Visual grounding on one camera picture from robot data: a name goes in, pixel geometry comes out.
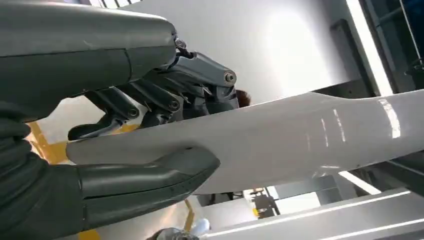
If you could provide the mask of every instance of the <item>glossy white surface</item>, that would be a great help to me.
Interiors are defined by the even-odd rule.
[[[424,90],[343,99],[318,93],[70,143],[77,164],[145,163],[187,146],[221,161],[197,193],[336,174],[424,149]]]

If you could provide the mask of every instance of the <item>robotic hand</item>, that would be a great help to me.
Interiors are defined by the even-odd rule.
[[[48,165],[24,123],[62,99],[85,96],[105,112],[71,129],[79,140],[139,116],[123,93],[149,109],[142,127],[181,108],[186,119],[237,108],[236,75],[187,51],[158,16],[29,0],[1,1],[0,16],[0,239],[54,239],[167,207],[220,165],[198,147],[144,165]]]

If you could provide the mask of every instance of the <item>bolt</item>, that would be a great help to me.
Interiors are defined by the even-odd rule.
[[[138,117],[139,116],[139,110],[136,108],[132,108],[128,111],[128,115],[132,118]]]
[[[229,84],[234,84],[236,82],[236,76],[232,72],[225,73],[225,81]]]
[[[169,104],[169,107],[171,109],[176,110],[176,109],[178,109],[180,107],[180,103],[178,101],[175,101],[175,100],[174,101],[171,101],[171,103]]]
[[[182,49],[185,49],[185,48],[187,47],[186,43],[185,43],[183,40],[179,39],[179,38],[177,38],[177,39],[175,40],[175,45],[176,45],[178,48],[182,48]]]

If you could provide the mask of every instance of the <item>robotic arm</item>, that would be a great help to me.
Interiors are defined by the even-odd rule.
[[[0,239],[54,239],[167,207],[220,165],[198,147],[144,165],[48,165],[23,140],[24,123],[62,99],[85,96],[105,113],[69,131],[80,140],[139,116],[123,93],[149,109],[141,127],[166,124],[181,109],[188,119],[238,108],[236,75],[189,52],[154,15],[5,0],[0,17]]]

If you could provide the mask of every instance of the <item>screw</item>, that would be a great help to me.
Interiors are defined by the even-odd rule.
[[[236,76],[232,72],[225,73],[225,81],[229,84],[234,84],[236,82]]]
[[[180,103],[179,103],[178,101],[173,100],[173,101],[171,101],[171,103],[169,104],[169,107],[170,107],[171,109],[176,110],[176,109],[178,109],[178,108],[180,107]]]

